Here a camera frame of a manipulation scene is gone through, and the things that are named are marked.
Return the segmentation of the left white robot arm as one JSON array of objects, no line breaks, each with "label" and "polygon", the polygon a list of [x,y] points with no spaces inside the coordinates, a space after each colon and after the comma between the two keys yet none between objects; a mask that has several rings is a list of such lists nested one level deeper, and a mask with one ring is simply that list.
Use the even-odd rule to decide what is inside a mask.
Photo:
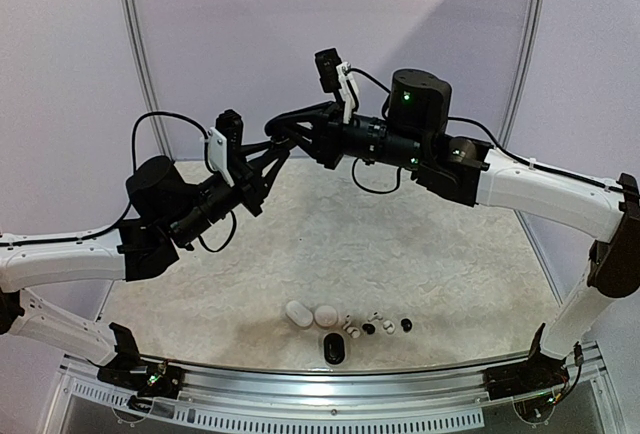
[{"label": "left white robot arm", "polygon": [[267,141],[233,148],[232,180],[214,173],[186,182],[164,155],[146,160],[126,181],[139,216],[117,222],[106,233],[68,241],[8,240],[1,245],[1,331],[46,343],[107,367],[128,388],[148,380],[148,366],[131,331],[91,321],[42,299],[33,287],[80,280],[135,282],[161,276],[182,249],[242,205],[253,216],[293,147]]}]

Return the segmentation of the pink round earbud case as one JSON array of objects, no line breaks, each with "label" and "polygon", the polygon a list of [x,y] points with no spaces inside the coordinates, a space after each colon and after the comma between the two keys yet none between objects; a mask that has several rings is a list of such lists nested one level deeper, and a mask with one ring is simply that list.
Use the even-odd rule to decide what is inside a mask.
[{"label": "pink round earbud case", "polygon": [[330,305],[320,305],[313,313],[314,322],[321,328],[329,329],[334,327],[339,321],[337,309]]}]

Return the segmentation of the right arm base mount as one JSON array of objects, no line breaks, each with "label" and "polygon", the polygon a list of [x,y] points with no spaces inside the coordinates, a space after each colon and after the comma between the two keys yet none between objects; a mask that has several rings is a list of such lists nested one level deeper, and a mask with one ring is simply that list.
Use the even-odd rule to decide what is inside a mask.
[{"label": "right arm base mount", "polygon": [[541,350],[541,338],[546,324],[543,323],[531,342],[524,361],[490,367],[483,371],[483,382],[491,400],[522,395],[535,390],[562,386],[558,394],[552,394],[549,403],[558,404],[576,387],[581,377],[584,355],[580,342],[573,346],[573,356],[577,366],[576,377],[571,382],[566,359],[546,356]]}]

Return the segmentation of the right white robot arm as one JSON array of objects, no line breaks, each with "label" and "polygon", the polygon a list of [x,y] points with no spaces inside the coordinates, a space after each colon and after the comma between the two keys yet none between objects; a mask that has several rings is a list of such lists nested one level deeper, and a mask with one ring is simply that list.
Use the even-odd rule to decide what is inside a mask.
[{"label": "right white robot arm", "polygon": [[353,69],[337,68],[321,84],[336,99],[281,114],[265,132],[293,141],[333,169],[345,155],[410,172],[433,194],[461,205],[532,214],[592,237],[588,264],[556,318],[541,327],[517,381],[537,390],[600,315],[639,289],[639,188],[635,178],[599,179],[508,153],[494,138],[451,136],[452,87],[435,75],[405,68],[394,72],[385,116],[357,114]]}]

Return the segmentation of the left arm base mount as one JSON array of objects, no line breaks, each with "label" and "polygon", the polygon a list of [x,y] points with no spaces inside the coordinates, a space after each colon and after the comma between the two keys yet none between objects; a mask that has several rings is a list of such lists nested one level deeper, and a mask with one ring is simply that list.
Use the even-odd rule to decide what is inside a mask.
[{"label": "left arm base mount", "polygon": [[185,371],[167,359],[144,360],[130,329],[116,323],[111,323],[109,328],[115,337],[116,356],[98,368],[97,379],[135,391],[138,397],[177,399]]}]

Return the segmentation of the black oval earbud case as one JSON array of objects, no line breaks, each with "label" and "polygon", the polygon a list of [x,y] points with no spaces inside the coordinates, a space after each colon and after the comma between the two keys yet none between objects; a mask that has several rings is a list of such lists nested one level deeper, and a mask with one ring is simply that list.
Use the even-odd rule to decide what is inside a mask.
[{"label": "black oval earbud case", "polygon": [[330,365],[339,365],[345,360],[344,338],[339,333],[329,333],[323,338],[323,355]]}]

